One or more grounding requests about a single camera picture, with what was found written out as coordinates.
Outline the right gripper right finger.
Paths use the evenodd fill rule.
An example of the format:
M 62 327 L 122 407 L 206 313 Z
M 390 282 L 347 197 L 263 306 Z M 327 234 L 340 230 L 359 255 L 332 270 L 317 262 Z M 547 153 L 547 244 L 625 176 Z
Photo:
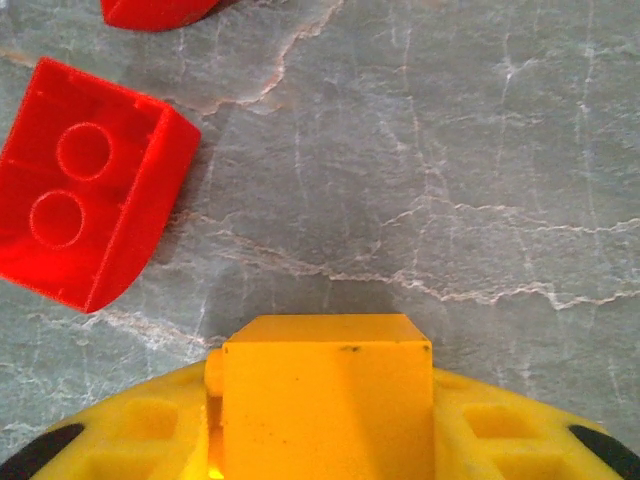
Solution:
M 639 456 L 601 425 L 434 370 L 437 479 L 637 479 Z

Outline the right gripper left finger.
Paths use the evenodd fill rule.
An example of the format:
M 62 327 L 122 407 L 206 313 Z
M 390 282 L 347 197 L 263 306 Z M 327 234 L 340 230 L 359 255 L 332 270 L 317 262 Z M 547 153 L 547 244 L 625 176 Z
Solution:
M 218 479 L 198 362 L 50 426 L 1 465 L 4 479 Z

